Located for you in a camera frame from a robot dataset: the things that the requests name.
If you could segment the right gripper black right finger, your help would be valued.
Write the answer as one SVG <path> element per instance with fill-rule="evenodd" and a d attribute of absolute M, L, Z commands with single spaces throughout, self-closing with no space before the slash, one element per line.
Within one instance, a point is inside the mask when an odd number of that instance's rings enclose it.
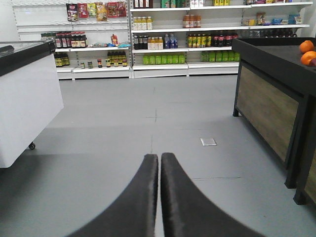
<path fill-rule="evenodd" d="M 161 155 L 160 199 L 166 237 L 260 237 L 192 182 L 173 153 Z"/>

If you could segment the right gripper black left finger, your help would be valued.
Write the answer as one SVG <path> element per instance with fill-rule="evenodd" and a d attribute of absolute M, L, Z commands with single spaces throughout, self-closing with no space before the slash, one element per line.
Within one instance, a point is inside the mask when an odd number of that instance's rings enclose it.
<path fill-rule="evenodd" d="M 153 237 L 158 198 L 158 157 L 146 154 L 123 192 L 71 237 Z"/>

